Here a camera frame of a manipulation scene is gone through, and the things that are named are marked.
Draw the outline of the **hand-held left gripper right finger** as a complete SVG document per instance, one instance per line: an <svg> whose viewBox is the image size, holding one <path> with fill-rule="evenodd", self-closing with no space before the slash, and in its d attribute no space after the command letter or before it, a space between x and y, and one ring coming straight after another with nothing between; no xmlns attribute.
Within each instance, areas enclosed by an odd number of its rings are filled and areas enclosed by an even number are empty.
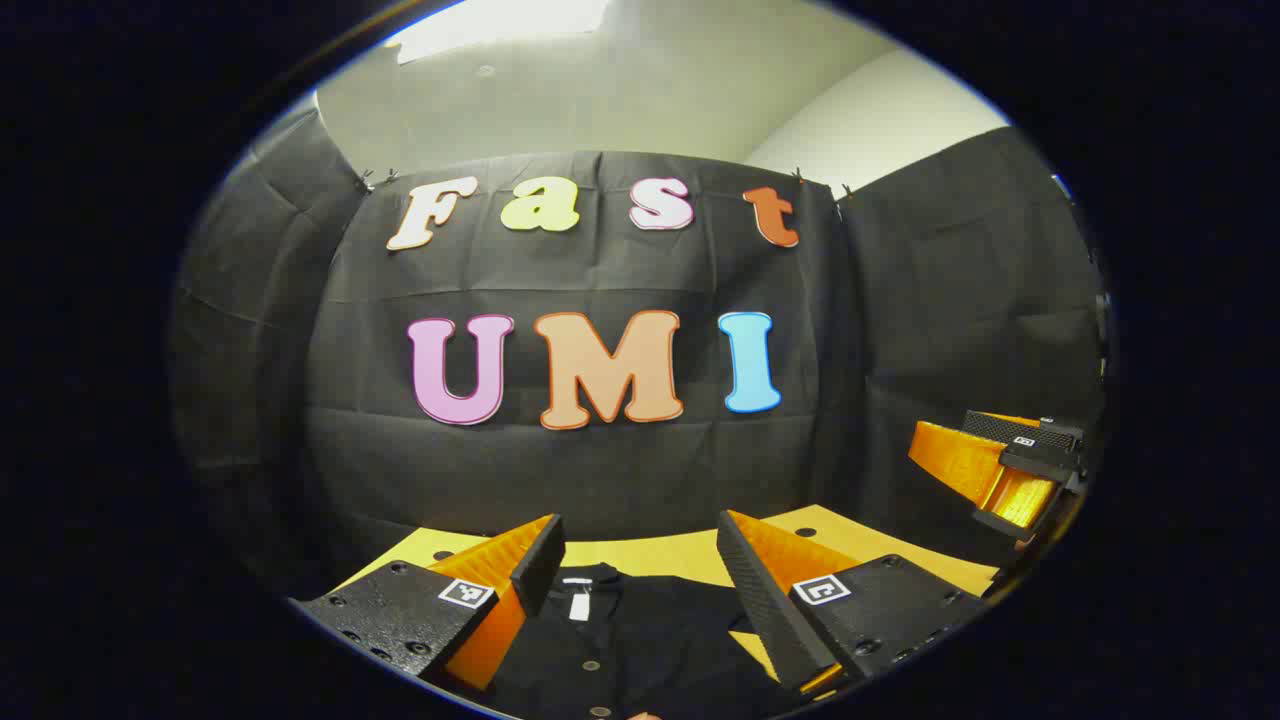
<svg viewBox="0 0 1280 720"><path fill-rule="evenodd" d="M900 553L855 560L733 510L716 547L780 683L803 696L869 682L988 607Z"/></svg>

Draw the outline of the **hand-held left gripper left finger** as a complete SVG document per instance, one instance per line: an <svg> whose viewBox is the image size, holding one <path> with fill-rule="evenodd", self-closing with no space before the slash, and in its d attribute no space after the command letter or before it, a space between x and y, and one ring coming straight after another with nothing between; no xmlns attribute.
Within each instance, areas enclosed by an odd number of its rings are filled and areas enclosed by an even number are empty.
<svg viewBox="0 0 1280 720"><path fill-rule="evenodd" d="M296 607L402 673L484 691L541 611L563 556L552 514L426 566L392 559Z"/></svg>

